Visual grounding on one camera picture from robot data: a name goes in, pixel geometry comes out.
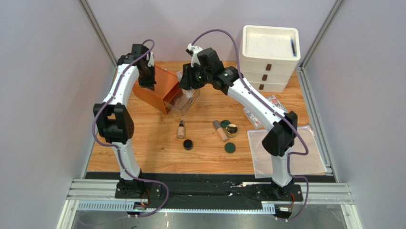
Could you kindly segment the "clear glitter tube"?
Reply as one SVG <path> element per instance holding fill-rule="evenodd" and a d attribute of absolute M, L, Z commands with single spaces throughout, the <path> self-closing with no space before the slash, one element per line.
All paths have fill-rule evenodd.
<path fill-rule="evenodd" d="M 182 91 L 183 91 L 183 94 L 186 96 L 186 98 L 190 99 L 190 98 L 193 98 L 196 90 L 195 89 L 190 89 L 190 90 L 182 89 Z"/>

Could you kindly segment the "clear drawer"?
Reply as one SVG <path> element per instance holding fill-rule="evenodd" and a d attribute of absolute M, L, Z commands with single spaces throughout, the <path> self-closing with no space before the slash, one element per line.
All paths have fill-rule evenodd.
<path fill-rule="evenodd" d="M 167 110 L 184 116 L 199 96 L 200 89 L 195 91 L 193 98 L 187 99 L 182 89 L 177 88 L 176 90 L 170 91 L 163 101 Z"/>

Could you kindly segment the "orange drawer box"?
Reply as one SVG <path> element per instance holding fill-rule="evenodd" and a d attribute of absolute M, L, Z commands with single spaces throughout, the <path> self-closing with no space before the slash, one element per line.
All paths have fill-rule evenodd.
<path fill-rule="evenodd" d="M 139 99 L 164 114 L 168 114 L 170 108 L 167 105 L 170 102 L 173 102 L 178 93 L 181 92 L 178 76 L 175 72 L 156 64 L 155 81 L 156 84 L 154 85 L 154 90 L 142 88 L 139 86 L 138 81 L 136 81 L 132 91 Z"/>

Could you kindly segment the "green compact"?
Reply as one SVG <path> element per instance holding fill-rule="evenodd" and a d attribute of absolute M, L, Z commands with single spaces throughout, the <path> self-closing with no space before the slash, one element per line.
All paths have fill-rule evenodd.
<path fill-rule="evenodd" d="M 224 150 L 227 153 L 234 153 L 236 151 L 236 146 L 234 143 L 229 142 L 224 145 Z"/>
<path fill-rule="evenodd" d="M 222 128 L 226 128 L 229 124 L 231 124 L 231 122 L 229 120 L 222 120 L 220 122 L 220 125 Z"/>

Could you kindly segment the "beige concealer tube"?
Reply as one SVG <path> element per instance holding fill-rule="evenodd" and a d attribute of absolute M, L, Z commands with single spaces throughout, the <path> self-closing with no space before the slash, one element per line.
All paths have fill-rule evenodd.
<path fill-rule="evenodd" d="M 215 128 L 218 136 L 223 142 L 227 142 L 229 140 L 227 134 L 225 133 L 224 129 L 222 128 L 220 122 L 218 120 L 213 121 L 213 127 Z"/>

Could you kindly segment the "gold lid cream jar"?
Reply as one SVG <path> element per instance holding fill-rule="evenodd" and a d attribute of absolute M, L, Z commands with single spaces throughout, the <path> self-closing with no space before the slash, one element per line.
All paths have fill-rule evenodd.
<path fill-rule="evenodd" d="M 236 137 L 238 134 L 238 126 L 235 124 L 229 124 L 226 128 L 225 128 L 226 134 L 229 138 L 233 138 Z"/>

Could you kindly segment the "black round jar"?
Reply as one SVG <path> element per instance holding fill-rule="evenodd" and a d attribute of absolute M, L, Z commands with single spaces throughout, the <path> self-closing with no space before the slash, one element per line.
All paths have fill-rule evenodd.
<path fill-rule="evenodd" d="M 183 147 L 185 150 L 192 150 L 193 149 L 193 141 L 190 139 L 186 139 L 183 141 Z"/>

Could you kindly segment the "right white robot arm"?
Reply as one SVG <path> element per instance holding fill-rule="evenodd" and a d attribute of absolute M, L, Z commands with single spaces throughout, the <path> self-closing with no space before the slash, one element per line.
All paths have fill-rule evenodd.
<path fill-rule="evenodd" d="M 186 52 L 192 60 L 183 65 L 179 87 L 191 90 L 210 84 L 248 108 L 268 132 L 262 146 L 271 155 L 274 192 L 287 194 L 294 185 L 289 173 L 288 154 L 297 136 L 297 114 L 293 111 L 287 113 L 265 99 L 235 67 L 224 67 L 214 49 L 189 44 Z"/>

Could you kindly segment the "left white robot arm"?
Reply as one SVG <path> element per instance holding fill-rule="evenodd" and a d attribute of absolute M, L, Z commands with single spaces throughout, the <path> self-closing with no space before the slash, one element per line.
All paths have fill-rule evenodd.
<path fill-rule="evenodd" d="M 135 83 L 151 90 L 156 85 L 152 48 L 144 43 L 133 44 L 131 52 L 118 59 L 118 70 L 107 97 L 93 106 L 92 127 L 97 130 L 92 134 L 99 145 L 111 147 L 116 155 L 120 168 L 117 191 L 139 197 L 145 192 L 145 180 L 135 160 L 131 143 L 134 122 L 127 110 Z"/>

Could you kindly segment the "white three-drawer organizer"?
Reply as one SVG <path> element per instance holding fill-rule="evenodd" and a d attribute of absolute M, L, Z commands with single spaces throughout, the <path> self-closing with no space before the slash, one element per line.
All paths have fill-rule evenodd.
<path fill-rule="evenodd" d="M 292 54 L 291 38 L 295 41 L 297 57 Z M 239 49 L 240 70 L 256 90 L 283 92 L 300 59 L 296 28 L 244 26 Z"/>

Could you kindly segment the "floral patterned palette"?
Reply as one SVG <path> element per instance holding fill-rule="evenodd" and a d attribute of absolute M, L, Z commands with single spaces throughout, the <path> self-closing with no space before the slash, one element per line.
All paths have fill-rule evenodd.
<path fill-rule="evenodd" d="M 275 107 L 283 110 L 286 113 L 288 112 L 285 106 L 274 95 L 268 96 L 266 97 L 266 99 Z M 243 112 L 253 125 L 254 129 L 258 129 L 263 126 L 259 119 L 248 108 L 244 107 Z"/>

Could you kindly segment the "blue pen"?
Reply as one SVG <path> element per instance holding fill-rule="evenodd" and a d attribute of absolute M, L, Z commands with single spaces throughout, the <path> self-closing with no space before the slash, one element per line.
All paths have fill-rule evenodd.
<path fill-rule="evenodd" d="M 291 48 L 292 48 L 293 57 L 297 57 L 297 51 L 296 51 L 295 41 L 294 41 L 293 38 L 290 39 L 290 44 L 291 44 Z"/>

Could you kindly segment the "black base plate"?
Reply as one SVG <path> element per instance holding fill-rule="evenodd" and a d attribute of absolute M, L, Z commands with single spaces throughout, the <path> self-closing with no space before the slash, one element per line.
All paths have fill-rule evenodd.
<path fill-rule="evenodd" d="M 302 178 L 284 195 L 277 193 L 271 178 L 237 174 L 144 173 L 142 178 L 157 180 L 169 188 L 164 208 L 204 210 L 257 210 L 262 201 L 291 204 L 305 197 Z"/>

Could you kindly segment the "aluminium front rail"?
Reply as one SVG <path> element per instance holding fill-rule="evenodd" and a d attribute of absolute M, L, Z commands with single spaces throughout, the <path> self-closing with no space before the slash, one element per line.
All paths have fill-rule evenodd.
<path fill-rule="evenodd" d="M 156 185 L 149 198 L 116 198 L 116 180 L 75 179 L 68 192 L 68 200 L 78 200 L 79 208 L 84 210 L 113 210 L 152 212 L 161 204 L 161 212 L 202 212 L 202 213 L 242 213 L 242 214 L 273 214 L 278 207 L 286 208 L 293 205 L 300 209 L 307 205 L 352 205 L 354 204 L 349 187 L 343 183 L 299 183 L 295 189 L 295 197 L 286 200 L 270 200 L 261 196 L 261 191 L 253 190 L 256 183 L 240 186 L 244 192 L 232 189 L 224 196 L 211 195 L 178 195 L 170 193 L 167 201 L 164 187 Z"/>

